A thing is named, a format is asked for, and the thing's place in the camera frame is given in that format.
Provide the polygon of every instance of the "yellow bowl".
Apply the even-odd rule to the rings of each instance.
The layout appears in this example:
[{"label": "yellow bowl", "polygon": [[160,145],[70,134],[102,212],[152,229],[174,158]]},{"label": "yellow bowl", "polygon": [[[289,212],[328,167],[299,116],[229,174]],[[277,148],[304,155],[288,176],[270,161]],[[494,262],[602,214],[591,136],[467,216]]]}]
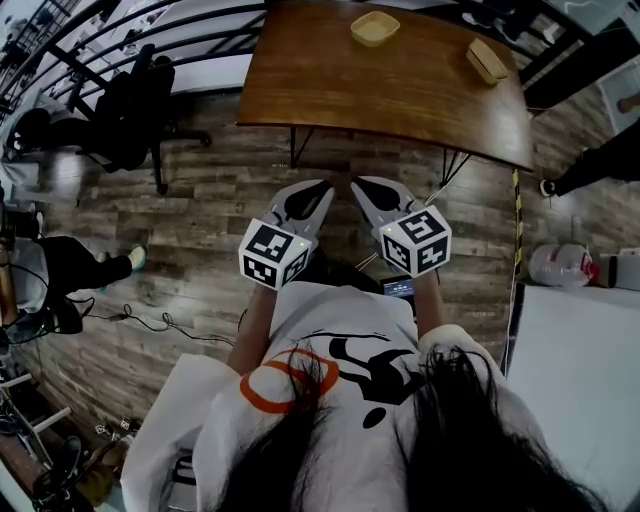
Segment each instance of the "yellow bowl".
[{"label": "yellow bowl", "polygon": [[365,46],[378,46],[400,28],[400,22],[381,11],[371,11],[351,24],[353,38]]}]

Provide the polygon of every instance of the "white box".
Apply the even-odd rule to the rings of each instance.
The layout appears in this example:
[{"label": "white box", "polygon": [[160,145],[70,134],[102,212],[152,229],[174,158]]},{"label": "white box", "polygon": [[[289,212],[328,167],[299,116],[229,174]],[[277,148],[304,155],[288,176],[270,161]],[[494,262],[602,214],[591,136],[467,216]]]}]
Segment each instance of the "white box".
[{"label": "white box", "polygon": [[238,249],[240,273],[279,290],[307,266],[311,247],[305,238],[253,219]]},{"label": "white box", "polygon": [[380,228],[383,257],[411,277],[451,259],[451,227],[435,206]]}]

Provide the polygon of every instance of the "cable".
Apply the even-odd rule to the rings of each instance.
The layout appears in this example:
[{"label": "cable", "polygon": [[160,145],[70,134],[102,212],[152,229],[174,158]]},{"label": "cable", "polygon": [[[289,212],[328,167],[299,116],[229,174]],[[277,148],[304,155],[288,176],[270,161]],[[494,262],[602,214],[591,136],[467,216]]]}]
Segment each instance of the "cable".
[{"label": "cable", "polygon": [[[40,281],[42,281],[44,283],[44,285],[47,287],[47,290],[49,289],[49,284],[43,279],[42,276],[40,276],[36,272],[33,272],[32,270],[29,270],[28,268],[23,267],[21,265],[15,265],[13,263],[5,263],[4,265],[0,265],[0,268],[7,267],[7,266],[23,270],[25,272],[28,272],[29,274],[32,274],[32,275],[36,276],[38,279],[40,279]],[[84,304],[84,303],[87,303],[87,302],[91,301],[91,305],[88,306],[87,309],[85,309],[84,312],[80,314],[80,318],[85,318],[85,317],[100,318],[102,320],[107,320],[107,321],[110,321],[110,322],[119,322],[121,320],[126,320],[127,318],[132,318],[132,319],[137,320],[138,322],[140,322],[143,326],[145,326],[147,329],[149,329],[152,332],[164,332],[164,331],[168,331],[169,329],[175,329],[176,331],[180,332],[181,334],[183,334],[184,336],[186,336],[187,338],[192,339],[192,340],[219,341],[219,342],[226,343],[228,345],[233,346],[233,342],[232,341],[230,341],[229,339],[225,338],[224,336],[219,336],[217,334],[210,334],[208,336],[193,336],[193,335],[189,334],[181,326],[176,324],[173,321],[173,317],[169,313],[167,313],[166,311],[164,313],[162,313],[162,321],[165,323],[164,327],[162,327],[160,329],[155,329],[155,328],[151,327],[149,324],[147,324],[141,318],[133,315],[132,314],[133,310],[131,309],[131,306],[129,304],[125,304],[124,305],[124,307],[123,307],[123,311],[124,312],[123,313],[120,313],[118,315],[113,315],[113,316],[110,316],[110,317],[104,317],[104,316],[100,316],[100,315],[91,315],[91,314],[89,314],[89,311],[91,311],[91,309],[93,308],[93,306],[95,305],[95,302],[96,302],[94,297],[89,297],[88,299],[85,299],[85,300],[74,300],[74,299],[69,299],[67,297],[67,300],[73,302],[74,304]],[[22,316],[20,318],[16,318],[9,325],[2,326],[2,329],[6,330],[6,329],[12,327],[13,325],[15,325],[22,318],[24,318],[24,316]],[[59,326],[56,326],[51,331],[46,331],[43,328],[40,328],[40,332],[38,332],[38,334],[36,336],[34,336],[32,338],[29,338],[27,340],[21,340],[21,341],[15,342],[15,341],[10,341],[10,340],[7,339],[6,341],[7,341],[7,343],[9,345],[22,345],[23,343],[29,343],[30,341],[37,340],[38,338],[42,338],[43,336],[46,336],[49,333],[56,332],[58,327]]]},{"label": "cable", "polygon": [[206,336],[193,336],[193,335],[189,334],[188,332],[186,332],[183,327],[181,327],[178,324],[176,324],[173,321],[173,317],[169,313],[167,313],[166,311],[164,313],[162,313],[162,321],[164,322],[165,325],[163,327],[159,328],[159,329],[156,329],[155,327],[151,327],[149,324],[147,324],[140,317],[134,315],[133,314],[133,310],[131,309],[131,306],[129,304],[125,304],[124,307],[123,307],[123,313],[119,313],[117,315],[100,316],[100,315],[89,315],[89,314],[87,314],[85,316],[91,317],[91,318],[100,318],[101,320],[106,320],[108,322],[121,322],[122,320],[126,320],[127,318],[131,318],[133,320],[138,321],[144,327],[146,327],[147,329],[149,329],[152,332],[165,332],[165,331],[168,331],[169,329],[175,329],[179,333],[185,335],[187,338],[192,339],[192,340],[219,341],[219,342],[222,342],[222,343],[226,343],[227,345],[231,345],[231,346],[234,345],[231,340],[225,338],[224,336],[219,336],[217,334],[209,334],[209,335],[206,335]]}]

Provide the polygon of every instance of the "black pants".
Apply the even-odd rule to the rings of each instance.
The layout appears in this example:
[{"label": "black pants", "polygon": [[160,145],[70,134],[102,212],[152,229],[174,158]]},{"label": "black pants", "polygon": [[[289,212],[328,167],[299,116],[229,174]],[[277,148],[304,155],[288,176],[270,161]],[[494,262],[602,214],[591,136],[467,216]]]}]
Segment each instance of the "black pants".
[{"label": "black pants", "polygon": [[[484,0],[482,2],[498,12],[508,13],[515,8],[513,14],[505,16],[504,31],[514,41],[527,30],[538,17],[538,10],[533,2],[515,2],[513,0]],[[474,14],[473,17],[486,25],[492,24],[497,16],[488,13]]]},{"label": "black pants", "polygon": [[107,286],[131,275],[127,256],[99,263],[75,238],[58,236],[36,241],[44,250],[49,271],[47,297],[64,297],[78,290]]},{"label": "black pants", "polygon": [[586,187],[604,178],[640,181],[635,145],[640,143],[640,121],[616,135],[598,149],[585,151],[583,158],[553,180],[558,196]]}]

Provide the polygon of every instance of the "black chair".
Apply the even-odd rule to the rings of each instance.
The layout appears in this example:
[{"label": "black chair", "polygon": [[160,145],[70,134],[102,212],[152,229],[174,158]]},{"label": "black chair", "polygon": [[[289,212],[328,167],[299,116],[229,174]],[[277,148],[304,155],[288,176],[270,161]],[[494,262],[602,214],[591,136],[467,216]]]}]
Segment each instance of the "black chair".
[{"label": "black chair", "polygon": [[68,108],[78,108],[89,120],[63,119],[51,124],[38,144],[44,149],[78,145],[107,172],[132,171],[151,151],[156,189],[166,194],[162,182],[160,143],[165,140],[199,140],[211,144],[204,131],[180,130],[170,107],[175,69],[171,59],[158,57],[152,62],[154,46],[145,45],[131,70],[120,73],[105,87],[95,112],[80,99],[84,79],[80,77],[71,93]]}]

